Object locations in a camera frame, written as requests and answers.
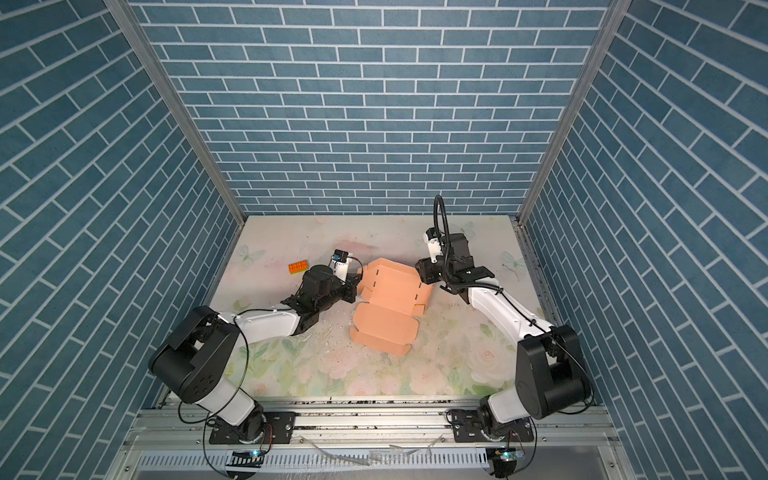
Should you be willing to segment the pink cardboard paper box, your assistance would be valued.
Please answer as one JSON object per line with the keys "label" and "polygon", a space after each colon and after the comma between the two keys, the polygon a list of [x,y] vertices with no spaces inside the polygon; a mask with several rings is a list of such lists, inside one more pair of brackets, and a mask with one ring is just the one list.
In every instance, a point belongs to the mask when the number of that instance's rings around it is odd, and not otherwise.
{"label": "pink cardboard paper box", "polygon": [[406,355],[432,291],[413,267],[384,258],[364,266],[358,285],[363,302],[353,315],[352,341],[389,355]]}

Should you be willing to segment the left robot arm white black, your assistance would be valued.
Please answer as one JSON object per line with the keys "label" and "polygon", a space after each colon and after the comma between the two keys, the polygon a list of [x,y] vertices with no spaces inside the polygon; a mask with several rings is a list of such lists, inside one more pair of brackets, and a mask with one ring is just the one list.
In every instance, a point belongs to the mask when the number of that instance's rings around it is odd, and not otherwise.
{"label": "left robot arm white black", "polygon": [[240,382],[226,378],[232,353],[252,343],[305,333],[335,303],[353,303],[361,279],[360,271],[341,274],[337,267],[315,265],[278,308],[225,314],[196,307],[158,347],[148,368],[183,402],[200,406],[250,441],[261,431],[263,409]]}

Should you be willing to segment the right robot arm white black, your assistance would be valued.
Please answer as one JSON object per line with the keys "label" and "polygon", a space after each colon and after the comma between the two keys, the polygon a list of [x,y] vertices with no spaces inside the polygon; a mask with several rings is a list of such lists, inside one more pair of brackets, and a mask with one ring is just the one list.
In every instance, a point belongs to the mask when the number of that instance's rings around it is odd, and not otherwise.
{"label": "right robot arm white black", "polygon": [[425,284],[441,285],[485,315],[516,345],[514,385],[483,398],[478,415],[484,432],[499,436],[513,422],[541,420],[579,403],[589,405],[593,388],[575,331],[538,317],[506,293],[485,267],[455,269],[439,256],[415,264]]}

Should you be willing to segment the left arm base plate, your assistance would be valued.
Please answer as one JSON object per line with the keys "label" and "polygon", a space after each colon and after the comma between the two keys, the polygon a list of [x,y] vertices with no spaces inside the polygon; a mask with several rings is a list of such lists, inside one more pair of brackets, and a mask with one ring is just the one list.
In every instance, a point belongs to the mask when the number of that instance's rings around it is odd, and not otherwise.
{"label": "left arm base plate", "polygon": [[205,426],[210,429],[212,445],[288,444],[296,417],[295,412],[257,412],[238,426],[219,417],[209,419]]}

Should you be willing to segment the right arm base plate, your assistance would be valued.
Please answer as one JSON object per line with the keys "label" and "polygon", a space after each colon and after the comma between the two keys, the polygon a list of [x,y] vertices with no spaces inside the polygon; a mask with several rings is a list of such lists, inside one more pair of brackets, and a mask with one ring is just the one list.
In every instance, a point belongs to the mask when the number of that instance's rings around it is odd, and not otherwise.
{"label": "right arm base plate", "polygon": [[449,409],[444,413],[454,441],[457,443],[478,442],[532,442],[534,433],[527,418],[499,423],[490,413],[478,409]]}

